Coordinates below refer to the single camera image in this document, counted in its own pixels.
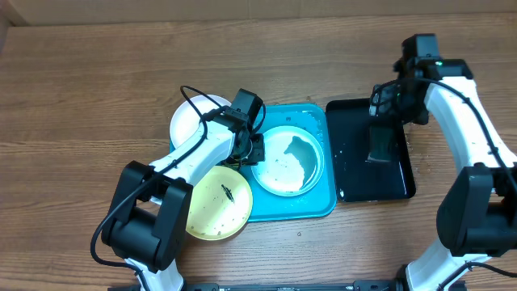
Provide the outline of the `dark green sponge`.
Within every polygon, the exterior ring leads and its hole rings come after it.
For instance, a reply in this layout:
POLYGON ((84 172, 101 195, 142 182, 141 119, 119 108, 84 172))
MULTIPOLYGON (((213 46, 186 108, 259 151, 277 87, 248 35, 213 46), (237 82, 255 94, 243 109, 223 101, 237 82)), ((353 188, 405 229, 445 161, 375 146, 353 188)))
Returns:
POLYGON ((392 124, 373 123, 368 129, 368 161, 392 162, 397 156, 397 141, 392 124))

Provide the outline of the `light blue plate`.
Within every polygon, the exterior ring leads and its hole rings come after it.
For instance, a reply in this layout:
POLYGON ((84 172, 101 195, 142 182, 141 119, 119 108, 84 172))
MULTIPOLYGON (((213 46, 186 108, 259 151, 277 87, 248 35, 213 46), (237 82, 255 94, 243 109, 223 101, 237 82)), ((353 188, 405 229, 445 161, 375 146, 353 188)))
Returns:
POLYGON ((282 125, 263 134, 265 158, 252 166, 253 176, 277 196, 300 196, 314 188, 325 168, 323 149, 307 130, 282 125))

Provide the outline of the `white plate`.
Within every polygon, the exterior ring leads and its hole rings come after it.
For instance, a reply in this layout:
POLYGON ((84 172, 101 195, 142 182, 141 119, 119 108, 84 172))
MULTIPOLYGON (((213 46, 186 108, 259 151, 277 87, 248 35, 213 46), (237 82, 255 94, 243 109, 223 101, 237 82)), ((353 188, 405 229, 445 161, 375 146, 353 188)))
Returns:
MULTIPOLYGON (((202 95, 191 97, 191 101, 201 114, 210 112, 218 106, 202 95)), ((184 101, 174 112, 170 121, 170 152, 190 138, 199 127, 200 117, 193 107, 184 101)))

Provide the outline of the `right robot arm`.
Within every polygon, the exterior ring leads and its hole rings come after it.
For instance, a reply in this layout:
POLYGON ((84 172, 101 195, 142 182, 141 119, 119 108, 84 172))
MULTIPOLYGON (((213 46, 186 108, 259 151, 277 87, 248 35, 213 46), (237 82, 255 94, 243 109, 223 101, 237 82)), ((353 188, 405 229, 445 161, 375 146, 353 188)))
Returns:
POLYGON ((406 290, 449 290, 475 267, 504 276, 488 260, 516 248, 516 155, 492 125, 466 62, 441 57, 398 60, 397 78, 376 85, 371 116, 438 122, 457 177, 436 214, 437 239, 402 273, 406 290))

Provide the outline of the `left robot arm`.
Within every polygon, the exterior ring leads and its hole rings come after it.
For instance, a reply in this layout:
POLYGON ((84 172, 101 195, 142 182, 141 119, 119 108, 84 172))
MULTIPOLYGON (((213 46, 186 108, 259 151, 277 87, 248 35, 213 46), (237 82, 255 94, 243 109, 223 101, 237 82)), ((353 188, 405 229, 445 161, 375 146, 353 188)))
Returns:
POLYGON ((139 290, 183 290, 175 259, 181 249, 193 188, 220 162, 255 165, 264 160, 263 135, 245 121, 217 117, 167 156, 145 165, 130 162, 122 171, 97 241, 121 258, 109 266, 129 268, 139 290))

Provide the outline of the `blue plastic tray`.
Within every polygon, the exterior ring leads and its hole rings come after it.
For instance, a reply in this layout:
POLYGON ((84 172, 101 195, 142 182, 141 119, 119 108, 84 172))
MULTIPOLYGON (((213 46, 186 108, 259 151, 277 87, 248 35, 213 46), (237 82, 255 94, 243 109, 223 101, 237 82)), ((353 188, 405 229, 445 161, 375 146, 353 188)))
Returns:
POLYGON ((337 204, 337 196, 324 111, 312 103, 293 103, 268 105, 267 112, 259 116, 265 119, 259 130, 262 135, 267 130, 282 125, 296 126, 311 133, 322 146, 325 168, 317 185, 310 191, 300 196, 284 197, 266 191, 253 176, 252 166, 243 166, 240 172, 248 181, 254 197, 249 221, 324 217, 331 213, 337 204))

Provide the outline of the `black plastic tray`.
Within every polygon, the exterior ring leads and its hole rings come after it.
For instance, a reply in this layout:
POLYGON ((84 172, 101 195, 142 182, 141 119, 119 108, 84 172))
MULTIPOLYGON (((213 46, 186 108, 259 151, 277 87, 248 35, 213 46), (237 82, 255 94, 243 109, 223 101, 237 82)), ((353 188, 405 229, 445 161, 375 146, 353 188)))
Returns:
POLYGON ((368 99, 334 100, 326 105, 337 197, 345 202, 409 199, 416 186, 403 126, 396 123, 385 130, 390 137, 389 160, 370 160, 375 118, 368 109, 368 99))

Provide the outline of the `yellow plate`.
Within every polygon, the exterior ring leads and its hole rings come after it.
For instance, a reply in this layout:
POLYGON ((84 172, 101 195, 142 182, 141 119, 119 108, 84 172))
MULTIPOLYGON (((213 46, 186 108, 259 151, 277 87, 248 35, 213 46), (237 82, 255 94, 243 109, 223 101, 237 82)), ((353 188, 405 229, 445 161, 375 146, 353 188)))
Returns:
POLYGON ((186 231, 205 241, 235 235, 248 222, 253 195, 237 171, 215 166, 194 187, 186 231))

